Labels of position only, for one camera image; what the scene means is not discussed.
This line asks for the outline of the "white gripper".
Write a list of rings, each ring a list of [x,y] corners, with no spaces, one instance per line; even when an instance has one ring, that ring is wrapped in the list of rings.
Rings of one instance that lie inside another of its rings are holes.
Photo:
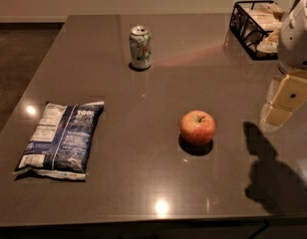
[[[296,0],[279,31],[279,65],[284,71],[275,77],[260,113],[263,125],[282,126],[307,101],[307,0]]]

